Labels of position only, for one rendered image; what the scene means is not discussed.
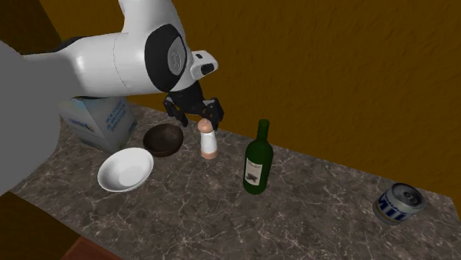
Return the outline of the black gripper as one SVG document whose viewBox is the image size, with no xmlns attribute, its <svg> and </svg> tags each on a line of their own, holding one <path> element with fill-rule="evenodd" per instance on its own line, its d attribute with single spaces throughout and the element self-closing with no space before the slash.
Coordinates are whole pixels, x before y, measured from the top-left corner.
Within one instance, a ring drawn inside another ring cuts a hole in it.
<svg viewBox="0 0 461 260">
<path fill-rule="evenodd" d="M 199 81 L 195 81 L 188 88 L 169 92 L 163 105 L 169 117 L 175 117 L 183 127 L 188 125 L 185 114 L 196 114 L 211 122 L 213 130 L 217 130 L 224 117 L 224 110 L 219 100 L 213 97 L 206 100 L 202 93 Z"/>
</svg>

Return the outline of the white and tan salt shaker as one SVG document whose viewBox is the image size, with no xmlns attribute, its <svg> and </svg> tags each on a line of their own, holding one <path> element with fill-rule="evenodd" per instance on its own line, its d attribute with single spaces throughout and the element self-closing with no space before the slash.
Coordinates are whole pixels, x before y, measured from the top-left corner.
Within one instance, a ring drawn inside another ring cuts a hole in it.
<svg viewBox="0 0 461 260">
<path fill-rule="evenodd" d="M 201 155 L 207 160 L 212 160 L 217 156 L 217 142 L 215 131 L 211 122 L 202 118 L 197 125 L 200 132 Z"/>
</svg>

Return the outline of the dark brown bowl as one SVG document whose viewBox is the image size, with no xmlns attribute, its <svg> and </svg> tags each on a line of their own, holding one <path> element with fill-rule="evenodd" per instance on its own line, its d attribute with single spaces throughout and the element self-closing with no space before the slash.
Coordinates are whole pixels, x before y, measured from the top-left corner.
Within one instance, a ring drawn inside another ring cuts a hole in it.
<svg viewBox="0 0 461 260">
<path fill-rule="evenodd" d="M 153 126 L 144 134 L 143 147 L 153 157 L 168 157 L 179 151 L 183 139 L 180 127 L 163 123 Z"/>
</svg>

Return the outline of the green wine bottle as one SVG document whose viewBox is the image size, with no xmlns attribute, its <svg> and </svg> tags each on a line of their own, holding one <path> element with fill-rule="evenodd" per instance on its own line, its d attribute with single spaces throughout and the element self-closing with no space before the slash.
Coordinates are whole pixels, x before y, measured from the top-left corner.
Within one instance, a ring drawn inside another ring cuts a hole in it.
<svg viewBox="0 0 461 260">
<path fill-rule="evenodd" d="M 267 141 L 270 122 L 261 119 L 256 139 L 245 150 L 243 187 L 252 195 L 262 194 L 267 187 L 270 168 L 273 162 L 273 147 Z"/>
</svg>

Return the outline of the white bowl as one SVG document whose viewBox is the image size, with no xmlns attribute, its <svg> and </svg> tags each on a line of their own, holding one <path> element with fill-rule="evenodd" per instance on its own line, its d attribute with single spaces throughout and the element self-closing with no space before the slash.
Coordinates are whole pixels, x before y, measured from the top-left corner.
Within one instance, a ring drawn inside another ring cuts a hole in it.
<svg viewBox="0 0 461 260">
<path fill-rule="evenodd" d="M 123 193 L 140 187 L 150 176 L 154 158 L 143 148 L 125 148 L 108 157 L 98 170 L 98 184 Z"/>
</svg>

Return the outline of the white and blue carton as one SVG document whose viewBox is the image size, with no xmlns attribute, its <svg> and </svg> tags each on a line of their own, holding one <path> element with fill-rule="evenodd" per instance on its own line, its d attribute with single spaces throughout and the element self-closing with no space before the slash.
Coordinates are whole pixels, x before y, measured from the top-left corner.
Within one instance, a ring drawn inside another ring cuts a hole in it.
<svg viewBox="0 0 461 260">
<path fill-rule="evenodd" d="M 111 154 L 125 147 L 137 126 L 124 97 L 76 97 L 61 103 L 59 111 L 82 143 Z"/>
</svg>

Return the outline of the blue and white can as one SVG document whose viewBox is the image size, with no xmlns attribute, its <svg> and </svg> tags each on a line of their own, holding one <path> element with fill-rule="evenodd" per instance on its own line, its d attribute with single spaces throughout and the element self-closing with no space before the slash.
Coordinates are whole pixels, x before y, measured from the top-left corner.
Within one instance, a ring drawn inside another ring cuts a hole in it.
<svg viewBox="0 0 461 260">
<path fill-rule="evenodd" d="M 382 222 L 399 225 L 424 209 L 425 205 L 423 195 L 416 188 L 398 182 L 372 203 L 372 210 Z"/>
</svg>

